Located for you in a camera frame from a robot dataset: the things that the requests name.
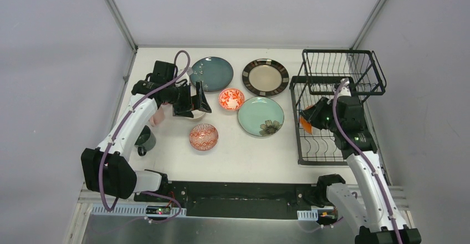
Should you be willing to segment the orange bowl white inside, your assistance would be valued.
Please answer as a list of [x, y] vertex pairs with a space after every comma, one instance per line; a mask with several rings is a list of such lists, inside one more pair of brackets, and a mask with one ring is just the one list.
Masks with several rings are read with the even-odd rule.
[[310, 135], [313, 134], [312, 125], [307, 120], [305, 120], [301, 115], [299, 115], [299, 122], [306, 133]]

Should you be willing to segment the orange floral pattern bowl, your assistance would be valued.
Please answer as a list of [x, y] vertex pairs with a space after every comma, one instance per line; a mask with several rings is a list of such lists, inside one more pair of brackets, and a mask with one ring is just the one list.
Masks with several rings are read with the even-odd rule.
[[229, 111], [238, 110], [245, 102], [245, 95], [236, 88], [227, 88], [218, 96], [219, 105]]

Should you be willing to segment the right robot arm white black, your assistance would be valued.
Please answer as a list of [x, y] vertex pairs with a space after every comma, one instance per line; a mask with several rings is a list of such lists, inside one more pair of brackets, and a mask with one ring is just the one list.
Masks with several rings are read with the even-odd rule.
[[330, 174], [318, 178], [313, 203], [335, 206], [355, 233], [355, 243], [421, 243], [419, 230], [407, 225], [392, 198], [360, 99], [322, 97], [299, 116], [312, 128], [333, 133], [363, 200], [359, 203], [340, 175]]

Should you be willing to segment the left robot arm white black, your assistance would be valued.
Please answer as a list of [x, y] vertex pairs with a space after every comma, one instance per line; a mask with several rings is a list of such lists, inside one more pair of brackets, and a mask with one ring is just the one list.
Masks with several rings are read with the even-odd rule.
[[108, 136], [96, 148], [86, 148], [81, 155], [87, 189], [105, 195], [127, 199], [133, 193], [147, 191], [156, 202], [168, 198], [169, 187], [162, 183], [163, 175], [152, 170], [133, 170], [128, 163], [139, 135], [163, 103], [173, 107], [173, 115], [193, 117], [193, 111], [211, 113], [202, 82], [191, 86], [157, 84], [140, 80], [132, 91], [127, 111], [121, 116]]

